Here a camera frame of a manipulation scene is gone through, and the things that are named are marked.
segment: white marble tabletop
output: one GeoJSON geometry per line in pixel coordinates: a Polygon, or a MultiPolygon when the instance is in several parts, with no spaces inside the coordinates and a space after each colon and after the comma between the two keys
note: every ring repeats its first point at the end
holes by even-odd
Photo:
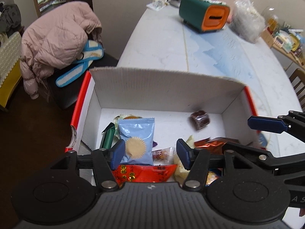
{"type": "MultiPolygon", "coordinates": [[[[178,9],[147,9],[133,31],[118,66],[203,73],[235,78],[250,87],[260,116],[277,117],[301,106],[283,68],[260,38],[256,44],[236,36],[227,25],[197,33],[182,23],[178,9]]],[[[293,136],[264,132],[275,157],[305,152],[293,136]]]]}

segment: green snack wrapper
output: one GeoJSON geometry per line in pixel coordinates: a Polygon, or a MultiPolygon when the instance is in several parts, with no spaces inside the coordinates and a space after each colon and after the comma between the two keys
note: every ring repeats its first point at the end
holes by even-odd
{"type": "Polygon", "coordinates": [[[113,138],[114,138],[114,133],[115,133],[114,123],[112,123],[112,122],[109,123],[109,125],[105,128],[104,131],[102,131],[102,133],[104,133],[104,135],[103,135],[103,138],[102,138],[100,148],[110,149],[111,145],[112,145],[113,138]]]}

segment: box flap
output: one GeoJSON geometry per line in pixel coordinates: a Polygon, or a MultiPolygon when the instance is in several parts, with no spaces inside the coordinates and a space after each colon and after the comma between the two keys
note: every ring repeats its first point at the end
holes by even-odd
{"type": "Polygon", "coordinates": [[[102,108],[219,114],[244,89],[233,79],[179,71],[98,67],[90,72],[102,108]]]}

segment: light blue snack package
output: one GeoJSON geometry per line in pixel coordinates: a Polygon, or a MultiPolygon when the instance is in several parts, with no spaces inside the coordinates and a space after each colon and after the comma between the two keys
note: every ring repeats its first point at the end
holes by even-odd
{"type": "Polygon", "coordinates": [[[121,139],[126,152],[121,164],[153,165],[153,133],[155,118],[118,120],[121,139]]]}

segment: pink object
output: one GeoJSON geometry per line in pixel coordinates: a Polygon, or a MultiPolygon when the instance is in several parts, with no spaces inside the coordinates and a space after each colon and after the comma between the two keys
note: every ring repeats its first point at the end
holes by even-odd
{"type": "Polygon", "coordinates": [[[102,24],[85,2],[69,2],[34,21],[21,42],[20,68],[25,91],[38,97],[38,83],[54,68],[70,65],[83,50],[88,36],[102,44],[102,24]]]}

